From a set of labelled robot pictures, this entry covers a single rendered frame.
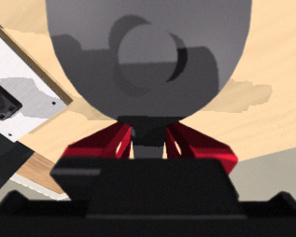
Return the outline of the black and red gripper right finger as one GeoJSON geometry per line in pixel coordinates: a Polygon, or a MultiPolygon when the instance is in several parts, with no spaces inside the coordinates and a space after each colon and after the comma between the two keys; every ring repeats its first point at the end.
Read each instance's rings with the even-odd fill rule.
{"type": "Polygon", "coordinates": [[[218,159],[228,175],[238,162],[237,156],[229,145],[181,122],[166,125],[164,142],[167,158],[218,159]],[[177,150],[175,141],[180,153],[177,150]]]}

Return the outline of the blue kettle with black lid and handle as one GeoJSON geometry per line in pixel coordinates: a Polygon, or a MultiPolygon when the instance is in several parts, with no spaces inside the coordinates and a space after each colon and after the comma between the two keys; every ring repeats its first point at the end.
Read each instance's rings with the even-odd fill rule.
{"type": "Polygon", "coordinates": [[[45,0],[64,75],[94,109],[130,125],[134,158],[162,158],[166,125],[223,90],[252,10],[253,0],[45,0]]]}

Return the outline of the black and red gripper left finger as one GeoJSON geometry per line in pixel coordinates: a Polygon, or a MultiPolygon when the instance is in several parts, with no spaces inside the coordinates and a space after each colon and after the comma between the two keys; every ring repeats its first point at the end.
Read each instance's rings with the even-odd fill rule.
{"type": "Polygon", "coordinates": [[[68,145],[61,157],[100,156],[102,158],[116,158],[117,149],[120,145],[117,158],[130,158],[131,144],[130,125],[116,122],[68,145]]]}

